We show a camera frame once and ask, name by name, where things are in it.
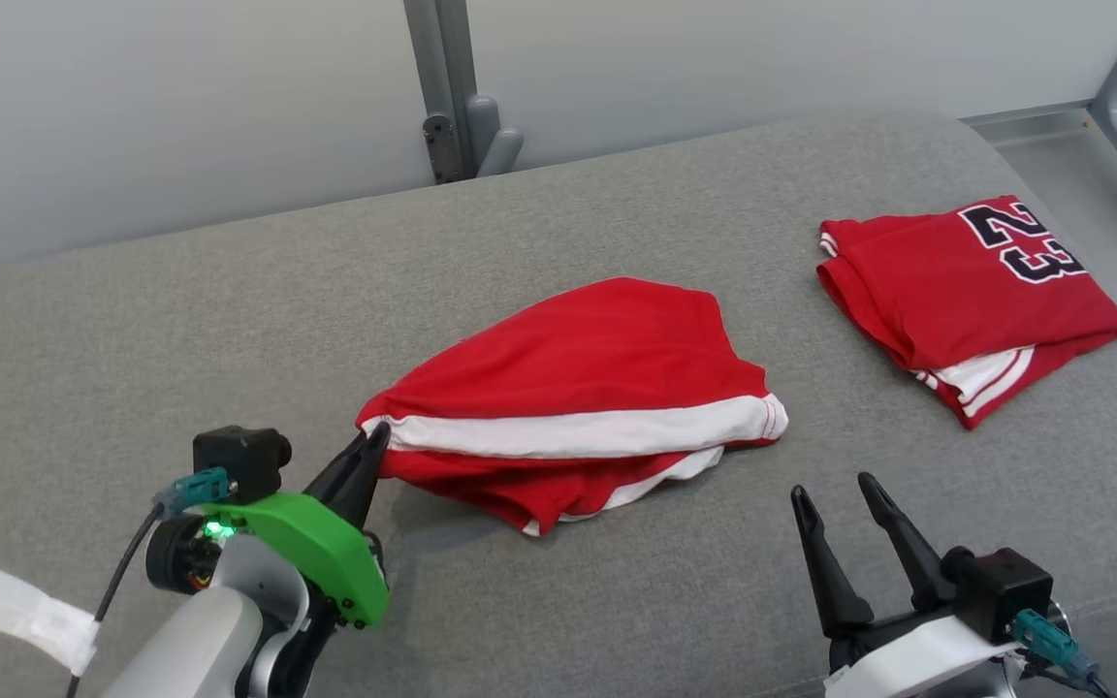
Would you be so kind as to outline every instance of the green led light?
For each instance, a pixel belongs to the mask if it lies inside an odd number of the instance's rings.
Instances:
[[[220,525],[218,522],[206,522],[204,525],[204,536],[206,538],[230,538],[236,534],[235,527],[229,525]]]

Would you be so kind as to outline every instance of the folded red jersey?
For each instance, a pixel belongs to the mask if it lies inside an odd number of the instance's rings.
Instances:
[[[614,278],[542,300],[373,398],[382,477],[472,504],[531,535],[633,503],[766,444],[787,412],[742,361],[708,293]]]
[[[1072,357],[1117,337],[1117,305],[1020,203],[824,221],[825,291],[974,429]]]

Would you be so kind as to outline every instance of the white tape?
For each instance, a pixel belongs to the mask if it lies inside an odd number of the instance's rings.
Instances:
[[[71,675],[84,675],[97,647],[93,613],[46,595],[0,570],[0,632],[39,647]]]

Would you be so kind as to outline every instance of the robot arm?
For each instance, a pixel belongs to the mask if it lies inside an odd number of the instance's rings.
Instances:
[[[871,474],[859,485],[913,586],[913,611],[875,619],[825,543],[825,525],[803,487],[792,509],[821,633],[830,640],[827,698],[1014,698],[1030,676],[1113,698],[1050,599],[1054,580],[1010,547],[938,557]],[[1065,676],[1050,672],[1060,667]]]
[[[106,698],[300,698],[330,637],[347,623],[367,627],[385,610],[381,545],[361,529],[389,424],[359,434],[304,494],[268,491],[276,485],[260,469],[276,472],[285,456],[266,463],[254,456],[289,447],[254,447],[242,437],[239,428],[201,434],[195,468],[222,467],[235,482],[265,480],[267,491],[204,504],[200,516],[156,527],[145,556],[151,583],[192,597]]]

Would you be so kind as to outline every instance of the gray fabric surface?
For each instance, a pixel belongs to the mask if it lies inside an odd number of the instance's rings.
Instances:
[[[810,489],[878,614],[908,606],[860,469],[939,551],[1011,545],[1054,573],[1117,686],[1117,342],[967,433],[812,272],[821,218],[1005,193],[1053,222],[956,122],[827,115],[10,268],[0,567],[93,609],[152,491],[190,468],[195,432],[274,426],[296,447],[284,486],[300,488],[404,371],[524,305],[632,275],[717,295],[787,433],[542,541],[384,482],[370,527],[392,604],[381,628],[330,643],[313,697],[819,695],[825,641],[790,487]],[[180,602],[137,560],[85,695]],[[59,695],[65,680],[0,637],[0,695]]]

